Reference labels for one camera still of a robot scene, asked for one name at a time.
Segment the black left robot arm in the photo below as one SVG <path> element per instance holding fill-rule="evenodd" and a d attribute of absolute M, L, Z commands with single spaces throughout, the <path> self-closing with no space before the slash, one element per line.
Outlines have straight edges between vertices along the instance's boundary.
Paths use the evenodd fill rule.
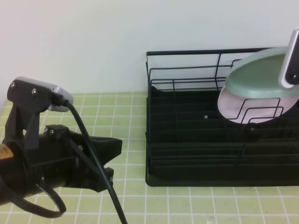
<path fill-rule="evenodd" d="M 41 190 L 36 186 L 40 181 L 51 189 L 106 190 L 102 177 L 92 171 L 75 152 L 79 149 L 89 163 L 93 162 L 82 134 L 63 125 L 48 125 L 46 128 L 43 134 L 36 135 L 38 148 L 28 150 L 27 158 L 23 157 L 25 136 L 22 130 L 5 129 L 3 142 L 12 155 L 0 160 L 0 175 L 4 183 L 23 198 L 40 193 Z"/>

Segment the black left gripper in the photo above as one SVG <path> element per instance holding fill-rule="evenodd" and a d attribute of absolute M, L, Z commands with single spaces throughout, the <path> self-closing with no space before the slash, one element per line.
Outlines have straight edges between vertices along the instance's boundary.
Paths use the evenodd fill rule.
<path fill-rule="evenodd" d="M 90 137 L 95 153 L 102 165 L 121 154 L 122 140 L 109 137 Z M 37 190 L 43 183 L 56 187 L 91 189 L 102 192 L 113 185 L 114 170 L 105 168 L 105 175 L 93 173 L 91 162 L 79 157 L 86 144 L 81 134 L 63 125 L 48 125 L 39 134 L 34 128 L 21 129 L 20 172 L 24 190 Z"/>

